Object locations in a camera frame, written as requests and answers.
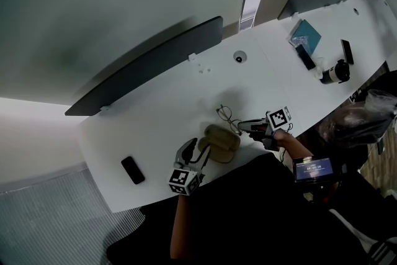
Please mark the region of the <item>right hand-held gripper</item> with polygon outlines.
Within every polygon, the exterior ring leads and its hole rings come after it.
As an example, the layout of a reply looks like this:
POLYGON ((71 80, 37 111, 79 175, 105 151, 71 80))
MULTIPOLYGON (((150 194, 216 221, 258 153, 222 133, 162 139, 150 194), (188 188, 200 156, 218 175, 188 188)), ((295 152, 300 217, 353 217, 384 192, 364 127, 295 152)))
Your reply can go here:
POLYGON ((266 150, 278 151, 274 132, 278 129, 289 132, 292 129, 292 116, 285 106, 278 110, 267 111, 264 118, 241 121, 238 127, 246 127, 245 131, 256 134, 266 150))

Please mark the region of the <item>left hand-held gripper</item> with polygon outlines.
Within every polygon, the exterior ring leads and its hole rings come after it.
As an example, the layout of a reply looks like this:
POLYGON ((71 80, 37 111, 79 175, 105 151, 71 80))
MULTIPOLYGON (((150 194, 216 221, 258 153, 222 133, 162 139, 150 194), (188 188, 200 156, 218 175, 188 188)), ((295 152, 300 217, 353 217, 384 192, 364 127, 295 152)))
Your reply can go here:
POLYGON ((198 139, 184 143, 176 153, 175 163, 169 177, 171 191, 179 195, 191 195, 205 177, 203 169, 210 156, 211 146, 205 146, 198 156, 198 166, 189 166, 198 139))

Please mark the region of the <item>wire-frame eyeglasses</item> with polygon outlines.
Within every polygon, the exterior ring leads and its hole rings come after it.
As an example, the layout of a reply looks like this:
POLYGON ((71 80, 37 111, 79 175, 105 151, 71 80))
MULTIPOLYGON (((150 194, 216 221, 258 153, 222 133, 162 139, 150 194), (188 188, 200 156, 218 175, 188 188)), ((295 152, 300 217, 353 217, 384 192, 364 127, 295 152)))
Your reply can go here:
POLYGON ((243 131, 238 128, 238 124, 240 120, 232 118, 232 111, 228 106, 220 105, 219 108, 216 109, 216 112, 220 119, 224 122, 227 122, 230 126, 230 129, 237 135, 241 136, 243 131))

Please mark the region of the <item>olive glasses case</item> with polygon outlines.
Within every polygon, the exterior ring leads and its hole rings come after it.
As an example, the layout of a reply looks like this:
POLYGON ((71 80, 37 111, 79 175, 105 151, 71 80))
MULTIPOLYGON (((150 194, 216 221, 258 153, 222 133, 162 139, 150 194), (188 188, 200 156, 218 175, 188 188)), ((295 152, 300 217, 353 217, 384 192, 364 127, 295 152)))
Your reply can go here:
POLYGON ((211 124, 197 144, 199 151, 210 147, 209 158, 217 163, 230 163, 240 146, 240 137, 221 126, 211 124))

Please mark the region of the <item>person's right forearm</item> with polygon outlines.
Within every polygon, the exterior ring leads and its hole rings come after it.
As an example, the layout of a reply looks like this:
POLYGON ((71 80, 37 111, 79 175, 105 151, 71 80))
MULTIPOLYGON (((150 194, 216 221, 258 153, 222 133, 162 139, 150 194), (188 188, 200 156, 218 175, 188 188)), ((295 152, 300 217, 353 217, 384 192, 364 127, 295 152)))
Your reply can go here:
POLYGON ((291 159, 300 159, 313 156, 312 152, 304 147, 293 135, 285 130, 278 129, 274 132, 274 140, 277 146, 283 148, 280 160, 283 162, 285 153, 288 153, 291 159))

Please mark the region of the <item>person's left forearm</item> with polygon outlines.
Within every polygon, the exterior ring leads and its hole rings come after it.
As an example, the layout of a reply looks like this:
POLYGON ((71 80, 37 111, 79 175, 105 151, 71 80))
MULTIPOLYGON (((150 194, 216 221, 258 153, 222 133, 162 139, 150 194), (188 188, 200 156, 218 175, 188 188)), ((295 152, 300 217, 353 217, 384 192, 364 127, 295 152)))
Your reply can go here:
POLYGON ((170 257, 172 259, 191 259, 191 211, 189 197, 180 195, 172 229, 170 257))

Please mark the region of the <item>black smartphone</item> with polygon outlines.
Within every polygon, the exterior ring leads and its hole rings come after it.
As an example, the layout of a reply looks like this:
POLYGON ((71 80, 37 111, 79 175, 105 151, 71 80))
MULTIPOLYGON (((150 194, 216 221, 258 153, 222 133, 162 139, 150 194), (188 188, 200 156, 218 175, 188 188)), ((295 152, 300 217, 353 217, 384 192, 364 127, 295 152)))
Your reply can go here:
POLYGON ((305 50, 302 44, 295 47, 295 50, 298 54, 298 57, 301 59, 301 61, 303 62, 303 64, 305 65, 308 71, 311 71, 316 68, 314 61, 311 59, 311 57, 309 56, 309 54, 307 53, 307 51, 305 50))
POLYGON ((125 159, 123 159, 121 161, 121 164, 134 184, 137 185, 145 181, 145 177, 143 173, 141 172, 135 160, 131 156, 128 156, 125 159))
POLYGON ((354 64, 354 58, 352 55, 352 49, 350 46, 350 42, 344 39, 341 39, 341 45, 342 45, 342 49, 344 52, 344 56, 345 56, 345 61, 346 63, 348 63, 349 65, 353 65, 354 64))

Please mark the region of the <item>wrist-mounted screen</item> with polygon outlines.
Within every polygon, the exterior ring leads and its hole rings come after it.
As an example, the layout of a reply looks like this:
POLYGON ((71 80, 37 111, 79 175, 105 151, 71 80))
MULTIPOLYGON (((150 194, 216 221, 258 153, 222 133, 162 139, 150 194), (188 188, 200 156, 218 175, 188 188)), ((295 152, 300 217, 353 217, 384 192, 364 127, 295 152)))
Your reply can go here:
POLYGON ((329 179, 334 175, 330 158, 302 158, 293 162, 296 182, 316 182, 329 179))

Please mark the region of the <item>person's black clothing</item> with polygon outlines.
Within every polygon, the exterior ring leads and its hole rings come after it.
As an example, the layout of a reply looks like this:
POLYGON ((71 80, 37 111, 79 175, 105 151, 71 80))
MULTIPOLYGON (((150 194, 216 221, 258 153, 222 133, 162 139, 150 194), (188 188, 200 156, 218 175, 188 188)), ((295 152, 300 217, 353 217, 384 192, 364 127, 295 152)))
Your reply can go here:
POLYGON ((197 265, 397 265, 397 207, 361 175, 309 202, 274 155, 259 156, 191 197, 197 265))

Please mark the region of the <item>black water bottle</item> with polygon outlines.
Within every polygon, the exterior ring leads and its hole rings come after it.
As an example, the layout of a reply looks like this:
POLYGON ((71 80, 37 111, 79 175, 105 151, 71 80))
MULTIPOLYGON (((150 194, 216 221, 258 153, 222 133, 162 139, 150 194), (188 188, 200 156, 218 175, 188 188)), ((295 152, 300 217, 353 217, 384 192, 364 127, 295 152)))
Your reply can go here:
POLYGON ((344 83, 350 80, 350 66, 343 59, 338 60, 336 65, 323 72, 320 81, 323 84, 344 83))

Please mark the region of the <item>long dark desk divider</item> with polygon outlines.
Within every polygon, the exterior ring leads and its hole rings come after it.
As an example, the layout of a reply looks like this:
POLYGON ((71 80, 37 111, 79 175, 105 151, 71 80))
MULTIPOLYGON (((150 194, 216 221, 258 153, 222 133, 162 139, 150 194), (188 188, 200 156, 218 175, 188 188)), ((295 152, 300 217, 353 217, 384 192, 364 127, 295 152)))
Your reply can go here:
POLYGON ((135 58, 75 102, 65 116, 93 116, 149 80, 218 45, 223 37, 223 18, 216 16, 135 58))

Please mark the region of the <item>black office chair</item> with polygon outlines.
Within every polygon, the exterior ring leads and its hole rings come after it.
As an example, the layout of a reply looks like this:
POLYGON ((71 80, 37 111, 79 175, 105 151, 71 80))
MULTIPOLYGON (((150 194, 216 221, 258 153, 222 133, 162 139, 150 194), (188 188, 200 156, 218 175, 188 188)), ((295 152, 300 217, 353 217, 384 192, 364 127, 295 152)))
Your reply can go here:
POLYGON ((112 265, 152 265, 170 259, 191 259, 186 242, 172 241, 177 209, 144 209, 143 223, 131 234, 111 244, 106 256, 112 265))

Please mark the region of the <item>teal notebook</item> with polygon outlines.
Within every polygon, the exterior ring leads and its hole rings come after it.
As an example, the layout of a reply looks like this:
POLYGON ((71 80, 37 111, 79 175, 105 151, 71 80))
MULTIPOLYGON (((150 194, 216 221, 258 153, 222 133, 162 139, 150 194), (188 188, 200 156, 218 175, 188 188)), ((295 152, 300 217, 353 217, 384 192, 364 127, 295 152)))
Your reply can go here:
POLYGON ((301 20, 293 31, 289 43, 294 47, 302 45, 307 54, 311 56, 320 40, 321 35, 318 31, 307 20, 301 20))

